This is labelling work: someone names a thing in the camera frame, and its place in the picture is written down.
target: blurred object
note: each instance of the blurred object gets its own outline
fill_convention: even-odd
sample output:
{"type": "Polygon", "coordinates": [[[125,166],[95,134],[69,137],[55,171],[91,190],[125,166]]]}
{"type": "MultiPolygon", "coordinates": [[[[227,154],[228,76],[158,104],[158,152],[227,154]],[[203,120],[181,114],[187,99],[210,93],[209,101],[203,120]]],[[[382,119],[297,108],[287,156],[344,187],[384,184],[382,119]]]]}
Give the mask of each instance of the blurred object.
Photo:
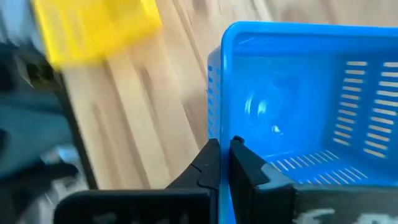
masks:
{"type": "Polygon", "coordinates": [[[98,60],[161,25],[154,0],[35,0],[54,67],[98,60]]]}
{"type": "Polygon", "coordinates": [[[29,0],[0,2],[0,42],[41,54],[44,52],[29,0]]]}
{"type": "Polygon", "coordinates": [[[61,161],[67,164],[73,164],[79,170],[79,173],[74,176],[53,180],[51,182],[51,188],[45,193],[41,192],[25,210],[18,224],[53,223],[53,212],[61,199],[72,193],[88,189],[85,176],[80,168],[80,158],[74,146],[57,146],[54,150],[42,156],[42,160],[45,161],[47,165],[56,164],[61,161]],[[67,154],[73,154],[73,156],[67,157],[67,161],[64,156],[65,151],[68,151],[67,154]]]}
{"type": "Polygon", "coordinates": [[[19,75],[35,90],[60,91],[60,74],[34,51],[18,50],[14,59],[19,75]]]}

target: wooden plank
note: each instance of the wooden plank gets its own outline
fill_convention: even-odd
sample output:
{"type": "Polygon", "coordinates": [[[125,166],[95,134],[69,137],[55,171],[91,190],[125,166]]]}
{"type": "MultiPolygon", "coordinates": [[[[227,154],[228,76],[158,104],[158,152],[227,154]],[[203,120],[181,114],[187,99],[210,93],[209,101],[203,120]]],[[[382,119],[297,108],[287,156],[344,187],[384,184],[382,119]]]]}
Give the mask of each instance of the wooden plank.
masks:
{"type": "Polygon", "coordinates": [[[149,187],[123,111],[102,65],[64,69],[65,84],[100,189],[149,187]]]}
{"type": "Polygon", "coordinates": [[[265,0],[272,18],[278,22],[335,23],[331,1],[324,0],[265,0]]]}
{"type": "Polygon", "coordinates": [[[151,187],[187,168],[206,142],[207,121],[206,81],[185,29],[172,2],[158,7],[164,28],[157,36],[109,58],[151,187]]]}
{"type": "Polygon", "coordinates": [[[392,0],[329,0],[337,24],[398,26],[398,2],[392,0]]]}
{"type": "Polygon", "coordinates": [[[207,56],[236,21],[271,21],[263,0],[173,0],[202,69],[207,56]]]}

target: yellow plastic piece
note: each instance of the yellow plastic piece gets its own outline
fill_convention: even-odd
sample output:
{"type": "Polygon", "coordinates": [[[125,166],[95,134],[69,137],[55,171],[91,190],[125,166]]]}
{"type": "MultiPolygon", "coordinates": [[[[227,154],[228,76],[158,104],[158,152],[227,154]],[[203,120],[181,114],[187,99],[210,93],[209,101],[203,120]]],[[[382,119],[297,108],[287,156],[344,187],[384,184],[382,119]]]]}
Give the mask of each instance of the yellow plastic piece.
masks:
{"type": "Polygon", "coordinates": [[[34,0],[49,62],[102,59],[161,26],[155,0],[34,0]]]}

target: black plastic part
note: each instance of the black plastic part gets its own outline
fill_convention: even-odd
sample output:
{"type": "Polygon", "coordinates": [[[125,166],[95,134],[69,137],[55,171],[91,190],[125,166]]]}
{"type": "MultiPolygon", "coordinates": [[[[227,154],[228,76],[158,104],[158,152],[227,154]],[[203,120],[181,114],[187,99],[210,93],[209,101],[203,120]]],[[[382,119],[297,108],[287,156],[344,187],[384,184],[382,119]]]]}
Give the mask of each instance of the black plastic part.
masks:
{"type": "Polygon", "coordinates": [[[167,188],[204,187],[217,191],[220,184],[220,144],[210,139],[188,168],[167,188]]]}
{"type": "Polygon", "coordinates": [[[235,141],[238,141],[238,142],[244,144],[244,139],[241,136],[234,136],[232,138],[232,140],[235,140],[235,141]]]}
{"type": "Polygon", "coordinates": [[[18,220],[17,212],[14,208],[12,194],[7,189],[0,187],[0,206],[1,206],[1,223],[15,223],[18,220]]]}
{"type": "Polygon", "coordinates": [[[292,223],[293,187],[258,189],[258,185],[270,182],[261,170],[266,161],[245,147],[239,138],[231,141],[229,158],[229,186],[236,223],[292,223]]]}
{"type": "Polygon", "coordinates": [[[26,169],[2,178],[0,186],[13,191],[26,189],[27,186],[40,187],[56,179],[73,177],[77,173],[78,169],[72,164],[61,162],[48,165],[42,161],[37,161],[26,169]]]}
{"type": "Polygon", "coordinates": [[[294,185],[294,219],[332,223],[396,223],[398,188],[360,185],[294,185]]]}
{"type": "Polygon", "coordinates": [[[2,155],[5,153],[7,138],[9,138],[7,131],[0,129],[0,159],[2,155]]]}
{"type": "Polygon", "coordinates": [[[34,89],[53,91],[60,89],[60,85],[55,78],[55,72],[46,61],[40,64],[28,62],[25,64],[25,67],[28,82],[34,89]]]}
{"type": "Polygon", "coordinates": [[[73,194],[57,206],[54,224],[212,223],[209,189],[91,190],[73,194]]]}

